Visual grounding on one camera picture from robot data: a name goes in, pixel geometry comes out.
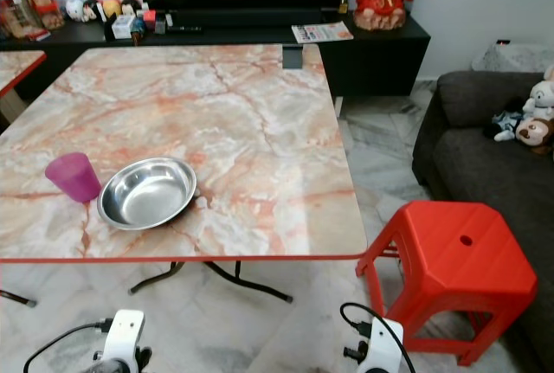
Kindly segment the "red plastic stool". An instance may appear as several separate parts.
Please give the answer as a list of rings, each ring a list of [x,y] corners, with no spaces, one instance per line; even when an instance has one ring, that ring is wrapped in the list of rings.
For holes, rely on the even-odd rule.
[[[377,257],[398,258],[403,289],[383,302]],[[506,220],[483,203],[412,202],[385,224],[356,265],[373,310],[399,322],[409,352],[454,354],[459,365],[479,360],[537,295],[531,270]],[[471,341],[417,338],[432,315],[465,312]]]

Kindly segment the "white round figurine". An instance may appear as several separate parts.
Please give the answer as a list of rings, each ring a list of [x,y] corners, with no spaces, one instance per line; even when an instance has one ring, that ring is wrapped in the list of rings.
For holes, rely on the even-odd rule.
[[[86,12],[84,12],[84,2],[82,0],[67,0],[66,13],[70,20],[76,23],[86,23]]]

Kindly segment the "brown monkey plush toy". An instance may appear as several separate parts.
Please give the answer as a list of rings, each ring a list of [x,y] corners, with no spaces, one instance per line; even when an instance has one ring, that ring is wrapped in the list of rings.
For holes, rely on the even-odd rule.
[[[522,119],[514,129],[514,137],[535,155],[554,152],[554,123],[548,119]]]

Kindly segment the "grey table clamp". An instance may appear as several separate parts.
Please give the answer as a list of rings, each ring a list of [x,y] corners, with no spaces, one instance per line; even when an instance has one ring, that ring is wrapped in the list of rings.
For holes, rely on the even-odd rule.
[[[286,71],[300,71],[304,66],[304,46],[282,45],[282,68]]]

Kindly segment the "white lace cloth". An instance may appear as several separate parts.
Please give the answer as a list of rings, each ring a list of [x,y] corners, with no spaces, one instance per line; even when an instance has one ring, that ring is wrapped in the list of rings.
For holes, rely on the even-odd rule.
[[[554,45],[493,44],[474,58],[472,71],[543,73],[554,66]]]

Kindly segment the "dark grey sofa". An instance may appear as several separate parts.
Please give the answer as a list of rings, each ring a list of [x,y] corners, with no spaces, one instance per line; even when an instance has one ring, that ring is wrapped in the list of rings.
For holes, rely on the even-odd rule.
[[[506,219],[538,277],[512,326],[511,353],[554,373],[554,158],[482,134],[496,113],[529,99],[541,73],[456,71],[436,84],[413,145],[412,171],[440,202],[486,203]]]

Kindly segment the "small white box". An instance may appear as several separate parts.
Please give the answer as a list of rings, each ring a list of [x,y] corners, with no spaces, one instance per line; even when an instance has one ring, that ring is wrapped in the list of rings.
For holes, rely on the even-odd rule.
[[[116,16],[110,26],[111,37],[115,38],[115,40],[131,38],[134,21],[135,16]]]

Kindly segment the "printed magazine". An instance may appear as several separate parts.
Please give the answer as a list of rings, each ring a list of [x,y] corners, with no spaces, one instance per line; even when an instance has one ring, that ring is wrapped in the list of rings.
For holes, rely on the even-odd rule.
[[[293,36],[297,43],[327,43],[352,40],[353,36],[343,21],[337,23],[293,25]]]

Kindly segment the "black tv console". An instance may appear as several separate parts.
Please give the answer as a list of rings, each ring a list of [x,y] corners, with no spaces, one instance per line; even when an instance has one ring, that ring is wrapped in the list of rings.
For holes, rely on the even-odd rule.
[[[351,40],[318,45],[333,96],[344,99],[368,96],[404,96],[412,91],[430,35],[409,18],[400,29],[361,30],[351,16],[341,17]],[[199,33],[150,34],[142,46],[229,45],[296,43],[288,26],[264,28],[214,28]],[[89,48],[131,46],[131,38],[108,41],[99,23],[67,23],[42,41],[3,40],[1,51],[43,51],[43,64],[25,76],[15,89],[21,96],[36,99],[73,61]]]

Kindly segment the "black and white plush toy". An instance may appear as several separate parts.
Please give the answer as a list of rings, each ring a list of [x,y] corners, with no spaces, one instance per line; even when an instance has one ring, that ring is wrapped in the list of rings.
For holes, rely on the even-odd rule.
[[[515,129],[525,119],[522,111],[503,111],[496,113],[490,123],[482,128],[482,134],[494,141],[507,141],[515,139]]]

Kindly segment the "large shallow steel dish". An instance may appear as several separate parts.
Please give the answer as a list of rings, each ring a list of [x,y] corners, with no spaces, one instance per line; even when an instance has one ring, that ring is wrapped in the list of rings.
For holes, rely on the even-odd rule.
[[[151,157],[128,164],[96,199],[100,218],[122,230],[151,229],[177,217],[196,195],[197,176],[181,159]]]

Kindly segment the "small clear jar red lid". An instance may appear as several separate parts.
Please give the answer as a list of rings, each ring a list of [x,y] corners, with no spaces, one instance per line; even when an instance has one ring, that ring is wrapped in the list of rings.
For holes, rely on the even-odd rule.
[[[50,30],[63,28],[64,23],[66,23],[66,17],[63,12],[63,1],[51,0],[50,6],[52,9],[43,17],[45,28]]]

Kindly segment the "purple plastic cup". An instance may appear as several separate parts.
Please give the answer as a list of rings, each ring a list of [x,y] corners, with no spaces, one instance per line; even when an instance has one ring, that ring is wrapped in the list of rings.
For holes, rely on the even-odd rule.
[[[56,157],[45,167],[44,175],[77,203],[90,203],[100,194],[100,180],[83,152]]]

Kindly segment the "white rabbit plush toy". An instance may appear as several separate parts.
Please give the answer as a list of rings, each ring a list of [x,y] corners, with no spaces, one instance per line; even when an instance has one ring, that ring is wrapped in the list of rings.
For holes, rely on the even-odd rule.
[[[522,111],[527,119],[554,121],[554,65],[546,69],[543,77],[543,80],[531,89]]]

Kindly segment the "black folding table leg frame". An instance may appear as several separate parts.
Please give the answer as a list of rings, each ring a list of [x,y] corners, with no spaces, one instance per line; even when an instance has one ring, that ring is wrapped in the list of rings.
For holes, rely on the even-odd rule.
[[[131,289],[128,290],[128,294],[134,295],[135,293],[138,293],[139,290],[143,289],[143,287],[148,287],[148,286],[154,285],[154,283],[156,282],[169,279],[170,277],[174,277],[174,275],[177,274],[178,271],[182,269],[183,265],[184,263],[182,261],[173,261],[170,264],[169,270],[167,270],[166,273],[154,275],[154,277],[150,277],[145,280],[142,280],[137,285],[132,286]],[[294,302],[293,295],[281,293],[280,291],[274,289],[273,287],[265,286],[265,285],[257,285],[257,283],[250,282],[248,280],[243,279],[241,276],[242,263],[240,261],[235,262],[235,271],[233,273],[227,273],[227,271],[222,269],[222,267],[219,267],[217,263],[213,261],[205,261],[204,265],[208,267],[209,270],[213,271],[214,274],[217,274],[218,277],[221,277],[226,281],[233,283],[233,285],[246,287],[246,289],[254,290],[254,291],[257,291],[258,293],[273,295],[274,298],[280,299],[288,303]],[[22,295],[19,295],[19,294],[8,293],[8,291],[4,291],[4,290],[0,291],[0,297],[3,299],[15,301],[17,303],[20,303],[20,305],[25,305],[28,307],[35,307],[38,305],[38,302],[36,302],[35,300],[24,298]]]

